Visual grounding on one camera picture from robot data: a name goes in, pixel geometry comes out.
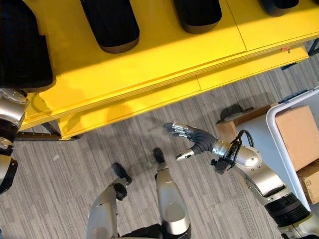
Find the robot leg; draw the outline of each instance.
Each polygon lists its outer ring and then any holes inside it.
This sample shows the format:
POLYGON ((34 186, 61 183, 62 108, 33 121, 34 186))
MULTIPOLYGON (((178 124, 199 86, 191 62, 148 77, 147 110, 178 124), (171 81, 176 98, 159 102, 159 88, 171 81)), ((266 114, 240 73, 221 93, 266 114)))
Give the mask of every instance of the robot leg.
POLYGON ((163 155, 158 166, 156 183, 163 237, 165 239, 190 239, 191 226, 187 206, 169 174, 163 155))
POLYGON ((132 180, 120 164, 115 163, 112 168, 118 178, 94 201, 89 214, 86 239, 118 237, 116 200, 121 201, 127 196, 126 186, 132 180))

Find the yellow table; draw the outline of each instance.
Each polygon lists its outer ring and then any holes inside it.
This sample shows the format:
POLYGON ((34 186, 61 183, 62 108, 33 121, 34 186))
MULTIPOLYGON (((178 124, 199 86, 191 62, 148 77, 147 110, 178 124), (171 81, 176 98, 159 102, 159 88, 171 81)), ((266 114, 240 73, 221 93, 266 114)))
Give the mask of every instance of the yellow table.
POLYGON ((220 0, 222 20, 199 35, 182 30, 171 0, 131 0, 140 42, 113 55, 99 48, 79 0, 25 1, 47 36, 56 84, 28 95, 21 129, 58 120, 63 139, 301 61, 300 43, 319 37, 313 0, 276 18, 257 0, 220 0))

